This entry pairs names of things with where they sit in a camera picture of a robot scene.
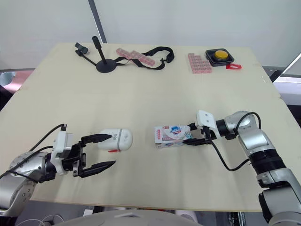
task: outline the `red tab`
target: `red tab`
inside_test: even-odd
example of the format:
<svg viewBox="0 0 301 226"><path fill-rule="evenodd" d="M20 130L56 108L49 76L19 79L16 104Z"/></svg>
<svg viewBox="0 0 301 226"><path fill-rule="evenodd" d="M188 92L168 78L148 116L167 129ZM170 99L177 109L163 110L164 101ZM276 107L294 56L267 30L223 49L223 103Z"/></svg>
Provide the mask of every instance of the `red tab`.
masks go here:
<svg viewBox="0 0 301 226"><path fill-rule="evenodd" d="M241 65L237 65L237 64L229 64L226 65L226 69L241 69L242 66Z"/></svg>

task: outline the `black stand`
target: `black stand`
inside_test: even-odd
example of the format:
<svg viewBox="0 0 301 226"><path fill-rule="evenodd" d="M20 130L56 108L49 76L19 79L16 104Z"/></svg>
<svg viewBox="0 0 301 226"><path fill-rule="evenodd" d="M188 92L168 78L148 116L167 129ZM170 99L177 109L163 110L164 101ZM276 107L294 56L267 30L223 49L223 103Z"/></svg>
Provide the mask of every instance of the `black stand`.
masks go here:
<svg viewBox="0 0 301 226"><path fill-rule="evenodd" d="M99 42L97 36L93 36L92 40L95 45L95 48L98 50L99 55L102 58L102 60L96 64L96 69L101 73L108 73L108 72L113 71L116 68L116 62L112 59L104 58L104 55L102 52L102 46L100 45L100 42Z"/></svg>
<svg viewBox="0 0 301 226"><path fill-rule="evenodd" d="M115 60L106 59L104 58L103 52L102 52L102 46L100 45L100 42L96 36L92 37L92 40L94 42L95 48L98 50L100 57L102 58L101 61L99 61L97 64L94 63L92 60L90 60L88 57L86 57L84 54L88 52L88 49L79 43L75 44L75 47L78 48L75 52L80 57L83 57L87 61L89 61L91 64L96 66L96 69L101 73L108 73L113 71L116 68L116 62Z"/></svg>

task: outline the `wooden tabletop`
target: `wooden tabletop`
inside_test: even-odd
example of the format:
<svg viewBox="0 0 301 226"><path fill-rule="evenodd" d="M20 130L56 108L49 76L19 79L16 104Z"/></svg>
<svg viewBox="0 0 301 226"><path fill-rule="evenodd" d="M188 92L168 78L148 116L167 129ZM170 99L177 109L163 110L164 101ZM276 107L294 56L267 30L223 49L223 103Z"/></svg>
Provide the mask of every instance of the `wooden tabletop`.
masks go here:
<svg viewBox="0 0 301 226"><path fill-rule="evenodd" d="M87 57L100 59L92 44ZM107 58L117 48L148 51L155 46L103 44ZM72 173L39 184L33 200L99 206L159 209L260 211L262 191L251 165L227 171L210 145L156 149L154 127L187 125L198 110L216 120L236 111L257 112L286 166L301 181L301 130L273 83L249 48L226 48L242 69L214 67L210 74L192 74L188 53L204 56L217 47L171 47L175 59L163 70L138 68L132 63L108 74L97 72L75 54L73 43L58 44L0 112L0 170L28 151L51 128L68 125L74 143L103 129L126 128L132 147L108 153L90 144L87 167L116 160L104 172L74 178ZM153 56L159 62L166 53ZM52 145L54 132L41 145ZM235 167L246 159L238 139L216 140L225 161Z"/></svg>

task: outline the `white container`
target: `white container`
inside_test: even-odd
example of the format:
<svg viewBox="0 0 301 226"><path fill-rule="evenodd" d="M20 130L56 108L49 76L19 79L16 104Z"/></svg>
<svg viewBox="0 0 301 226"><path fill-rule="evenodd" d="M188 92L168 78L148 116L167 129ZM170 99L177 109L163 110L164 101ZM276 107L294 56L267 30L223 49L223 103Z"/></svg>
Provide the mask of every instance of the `white container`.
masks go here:
<svg viewBox="0 0 301 226"><path fill-rule="evenodd" d="M128 129L104 129L99 133L112 135L111 138L97 144L100 149L124 151L129 149L133 142L133 135Z"/></svg>

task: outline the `pink building block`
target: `pink building block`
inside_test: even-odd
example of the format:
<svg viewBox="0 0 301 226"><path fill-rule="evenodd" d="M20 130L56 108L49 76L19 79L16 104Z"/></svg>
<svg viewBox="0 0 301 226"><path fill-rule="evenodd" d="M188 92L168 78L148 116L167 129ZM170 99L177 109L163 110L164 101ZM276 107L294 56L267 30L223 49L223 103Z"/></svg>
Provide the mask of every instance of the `pink building block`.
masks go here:
<svg viewBox="0 0 301 226"><path fill-rule="evenodd" d="M194 55L194 53L189 53L188 59L193 74L212 72L210 62L208 60L202 60L200 55Z"/></svg>
<svg viewBox="0 0 301 226"><path fill-rule="evenodd" d="M122 57L125 57L126 59L138 59L140 62L142 63L145 63L147 65L150 65L150 66L154 66L155 65L155 61L153 59L151 59L150 57L147 57L135 50L133 50L131 53L125 51L124 49L122 48L118 48L116 50L116 53L119 55L119 56L122 56Z"/></svg>

